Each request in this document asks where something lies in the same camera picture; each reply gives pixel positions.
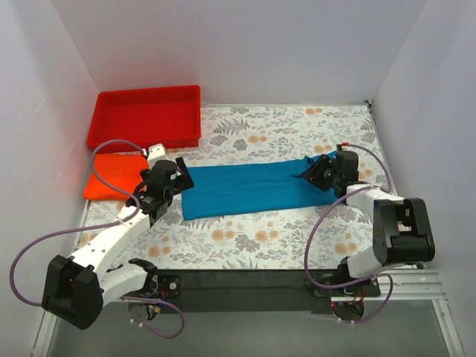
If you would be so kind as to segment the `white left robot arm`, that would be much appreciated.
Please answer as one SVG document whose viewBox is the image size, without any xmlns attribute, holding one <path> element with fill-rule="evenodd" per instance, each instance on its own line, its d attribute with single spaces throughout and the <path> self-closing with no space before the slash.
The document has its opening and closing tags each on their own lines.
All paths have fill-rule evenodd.
<svg viewBox="0 0 476 357">
<path fill-rule="evenodd" d="M 114 226 L 101 231 L 69 257 L 50 261 L 42 308 L 79 329 L 90 327 L 103 307 L 124 295 L 148 304 L 177 298 L 181 278 L 161 273 L 151 262 L 134 258 L 112 268 L 115 259 L 171 206 L 174 195 L 193 187 L 183 158 L 159 160 L 141 172 L 141 183 Z"/>
</svg>

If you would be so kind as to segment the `teal t shirt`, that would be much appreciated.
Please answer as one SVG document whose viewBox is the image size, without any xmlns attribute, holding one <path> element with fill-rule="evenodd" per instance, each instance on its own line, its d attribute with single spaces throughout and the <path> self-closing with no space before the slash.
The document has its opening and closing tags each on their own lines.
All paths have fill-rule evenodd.
<svg viewBox="0 0 476 357">
<path fill-rule="evenodd" d="M 300 177 L 320 157 L 262 164 L 191 167 L 181 194 L 185 220 L 331 205 L 337 200 Z"/>
</svg>

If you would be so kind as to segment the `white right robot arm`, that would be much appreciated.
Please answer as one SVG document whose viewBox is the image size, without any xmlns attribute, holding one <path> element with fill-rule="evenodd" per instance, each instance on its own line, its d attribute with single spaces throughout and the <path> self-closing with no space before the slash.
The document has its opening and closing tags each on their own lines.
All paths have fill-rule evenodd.
<svg viewBox="0 0 476 357">
<path fill-rule="evenodd" d="M 338 204 L 366 213 L 372 222 L 369 248 L 344 258 L 332 273 L 304 269 L 304 283 L 318 292 L 340 291 L 350 296 L 375 283 L 389 269 L 434 259 L 434 238 L 425 202 L 395 196 L 389 188 L 360 180 L 355 148 L 353 144 L 339 144 L 334 157 L 323 155 L 300 174 L 319 190 L 331 190 Z"/>
</svg>

